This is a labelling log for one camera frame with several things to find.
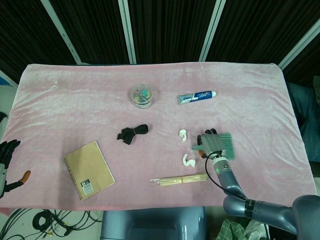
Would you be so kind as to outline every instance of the notebook label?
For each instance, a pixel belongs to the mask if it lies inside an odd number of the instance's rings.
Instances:
[[[94,191],[94,188],[92,187],[89,179],[81,182],[81,186],[82,186],[82,189],[83,189],[85,195],[88,195]]]

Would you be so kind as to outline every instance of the clear plastic container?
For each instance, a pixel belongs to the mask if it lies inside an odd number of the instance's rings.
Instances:
[[[147,109],[152,104],[152,88],[146,84],[139,84],[132,88],[133,105],[138,109]]]

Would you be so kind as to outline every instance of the brush bristles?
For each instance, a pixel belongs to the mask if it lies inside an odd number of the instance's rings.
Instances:
[[[219,134],[219,136],[221,137],[222,142],[223,142],[223,146],[225,148],[224,157],[226,157],[228,160],[235,159],[236,157],[235,157],[234,147],[232,144],[231,134],[229,132],[227,132],[227,133]]]
[[[205,172],[197,173],[188,176],[176,176],[176,177],[168,177],[168,178],[160,178],[160,179],[152,179],[151,181],[157,183],[161,187],[175,185],[175,184],[184,184],[184,183],[194,183],[194,182],[202,182],[206,181],[208,176]]]

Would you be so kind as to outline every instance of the black cloth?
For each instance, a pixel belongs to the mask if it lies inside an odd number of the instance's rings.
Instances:
[[[136,134],[147,134],[149,132],[146,124],[139,125],[135,128],[126,127],[118,134],[117,140],[122,139],[124,143],[130,145]]]

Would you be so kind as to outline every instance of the cable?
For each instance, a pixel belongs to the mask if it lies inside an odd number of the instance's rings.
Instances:
[[[74,225],[71,225],[70,227],[75,227],[75,226],[77,226],[79,223],[81,223],[81,221],[84,219],[85,215],[86,215],[86,211],[83,213],[82,218],[80,219],[80,221],[77,222],[77,223],[74,224]]]
[[[31,209],[17,209],[15,210],[8,220],[5,222],[1,232],[0,232],[0,240],[3,240],[5,236],[7,235],[8,231],[11,229],[11,227],[27,212],[29,212]]]
[[[88,220],[89,220],[89,216],[86,217],[85,222],[84,222],[81,226],[76,227],[76,228],[74,228],[73,230],[75,230],[75,231],[82,230],[81,228],[88,222]]]
[[[6,240],[12,239],[13,237],[20,237],[21,240],[25,240],[26,238],[20,234],[12,235],[11,237],[7,238]]]
[[[266,240],[270,240],[267,226],[265,224],[263,224],[263,225],[264,225],[264,229],[265,229]]]
[[[216,181],[213,180],[213,178],[210,176],[210,174],[209,174],[209,172],[208,172],[208,168],[207,168],[207,163],[208,163],[209,157],[210,157],[212,154],[217,154],[217,152],[214,151],[214,152],[210,153],[210,154],[206,157],[205,165],[204,165],[204,167],[205,167],[205,172],[206,172],[206,174],[208,175],[209,179],[210,179],[218,188],[222,189],[223,191],[227,192],[228,194],[233,195],[233,196],[235,196],[235,197],[237,197],[237,198],[240,198],[240,199],[246,201],[247,199],[244,198],[243,196],[240,196],[240,195],[238,195],[238,194],[236,194],[236,193],[234,193],[234,192],[232,192],[232,191],[229,191],[229,190],[225,189],[224,187],[220,186],[220,185],[219,185],[218,183],[216,183]]]
[[[40,225],[40,218],[44,218],[45,222]],[[40,232],[44,232],[47,228],[52,224],[52,216],[47,211],[38,212],[32,220],[32,226],[35,230],[39,230]]]
[[[55,210],[54,211],[54,213],[55,213],[55,215],[57,216],[57,217],[59,217],[59,214],[61,213],[61,211],[57,214],[57,211]],[[64,211],[61,215],[63,216],[60,220],[63,220],[66,216],[68,216],[69,214],[71,213],[71,211]],[[55,223],[55,225],[54,225],[54,227],[55,228],[53,228],[51,225],[51,227],[50,227],[50,229],[48,230],[48,232],[50,232],[50,231],[52,231],[54,234],[56,234],[55,232],[54,232],[54,230],[56,230],[57,229],[57,227],[56,227],[56,225],[58,225],[58,223],[56,222]]]
[[[90,215],[90,211],[86,211],[88,214],[89,214],[89,218],[97,223],[102,223],[101,220],[98,220],[98,219],[94,219],[91,215]]]

